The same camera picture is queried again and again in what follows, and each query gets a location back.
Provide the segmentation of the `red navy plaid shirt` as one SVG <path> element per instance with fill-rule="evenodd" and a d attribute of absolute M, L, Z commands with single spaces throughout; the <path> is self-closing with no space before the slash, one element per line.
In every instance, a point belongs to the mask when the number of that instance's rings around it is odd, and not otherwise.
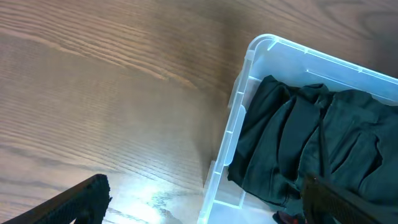
<path fill-rule="evenodd" d="M 277 224 L 306 224 L 307 221 L 300 215 L 288 215 L 284 212 L 278 211 L 273 214 L 272 218 Z"/>

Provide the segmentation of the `clear plastic storage bin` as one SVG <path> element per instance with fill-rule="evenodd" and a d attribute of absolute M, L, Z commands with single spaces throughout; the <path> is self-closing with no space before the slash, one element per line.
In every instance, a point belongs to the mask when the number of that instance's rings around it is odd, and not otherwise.
<path fill-rule="evenodd" d="M 396 78 L 273 34 L 257 36 L 249 44 L 234 82 L 218 157 L 212 161 L 205 182 L 199 224 L 274 222 L 268 205 L 227 180 L 246 111 L 260 82 L 268 75 L 289 86 L 324 83 L 331 91 L 366 91 L 385 105 L 397 105 Z"/>

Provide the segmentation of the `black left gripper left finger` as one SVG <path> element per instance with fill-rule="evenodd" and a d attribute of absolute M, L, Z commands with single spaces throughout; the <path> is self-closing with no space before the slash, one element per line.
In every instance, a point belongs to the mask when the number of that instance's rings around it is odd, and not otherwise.
<path fill-rule="evenodd" d="M 96 174 L 4 224 L 101 224 L 109 193 L 107 176 Z"/>

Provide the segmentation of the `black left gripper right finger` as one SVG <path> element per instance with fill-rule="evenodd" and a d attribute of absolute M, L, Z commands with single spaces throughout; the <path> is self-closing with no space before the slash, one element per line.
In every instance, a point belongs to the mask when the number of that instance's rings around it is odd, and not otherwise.
<path fill-rule="evenodd" d="M 306 176 L 302 189 L 303 213 L 308 223 L 397 223 L 397 210 L 372 204 L 322 178 Z"/>

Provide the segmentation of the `black garment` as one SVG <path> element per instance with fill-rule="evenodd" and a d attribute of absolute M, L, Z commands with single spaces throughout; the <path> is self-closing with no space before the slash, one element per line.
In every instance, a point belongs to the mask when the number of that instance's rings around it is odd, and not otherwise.
<path fill-rule="evenodd" d="M 260 83 L 246 112 L 228 180 L 274 210 L 302 213 L 315 175 L 397 211 L 397 108 L 359 90 Z"/>

